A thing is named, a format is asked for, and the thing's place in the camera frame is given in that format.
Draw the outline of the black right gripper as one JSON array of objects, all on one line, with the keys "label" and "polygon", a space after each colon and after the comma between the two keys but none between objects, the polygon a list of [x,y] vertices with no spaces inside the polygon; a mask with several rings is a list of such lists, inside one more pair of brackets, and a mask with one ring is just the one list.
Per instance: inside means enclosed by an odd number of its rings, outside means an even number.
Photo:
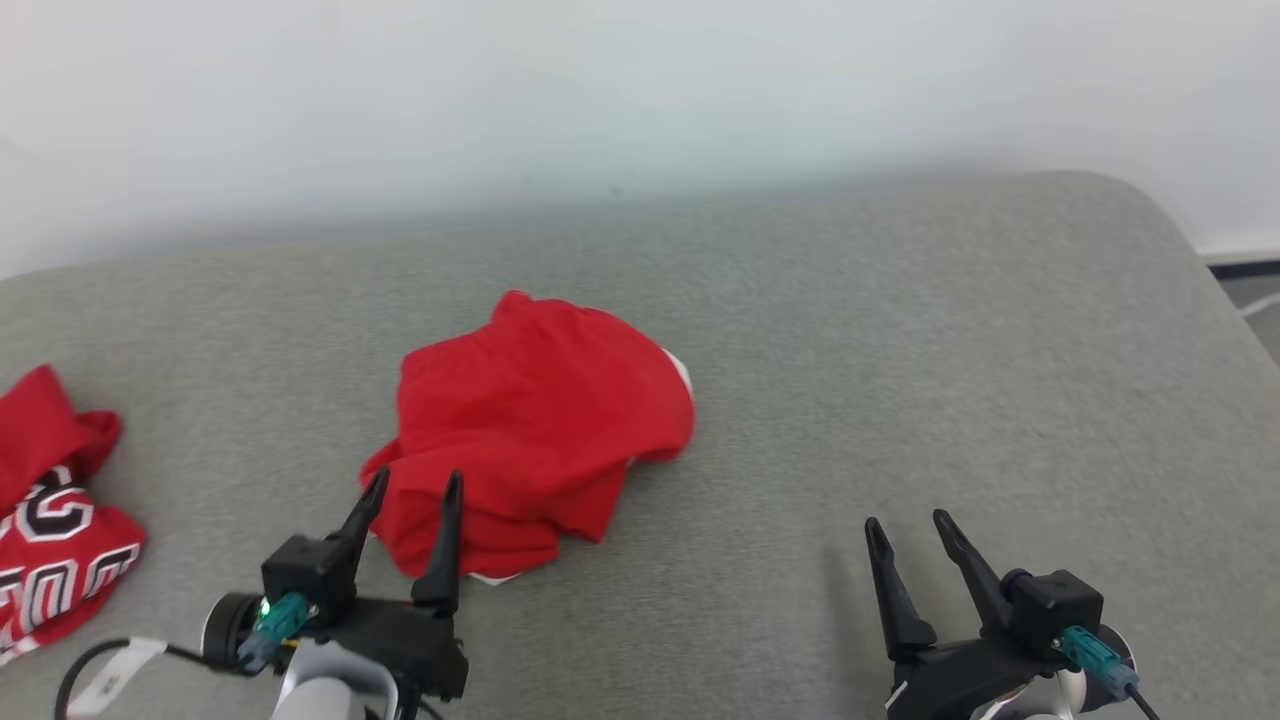
[{"label": "black right gripper", "polygon": [[934,647],[934,628],[916,611],[883,527],[868,518],[870,574],[886,652],[893,661],[893,689],[884,703],[888,719],[968,719],[982,705],[1062,669],[1061,651],[1051,644],[1029,650],[1005,632],[1010,605],[1001,579],[951,514],[934,509],[933,523],[963,574],[980,634],[992,635]]}]

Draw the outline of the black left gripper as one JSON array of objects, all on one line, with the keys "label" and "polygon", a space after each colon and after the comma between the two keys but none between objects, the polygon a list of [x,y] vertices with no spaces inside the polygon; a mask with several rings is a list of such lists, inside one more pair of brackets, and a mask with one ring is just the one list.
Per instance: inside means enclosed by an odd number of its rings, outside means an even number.
[{"label": "black left gripper", "polygon": [[[338,530],[352,553],[362,553],[372,521],[390,484],[390,469],[379,468]],[[442,701],[460,700],[468,660],[454,637],[460,603],[465,477],[452,471],[439,507],[439,523],[428,564],[413,584],[412,602],[357,598],[320,638],[334,641],[390,671],[401,684]]]}]

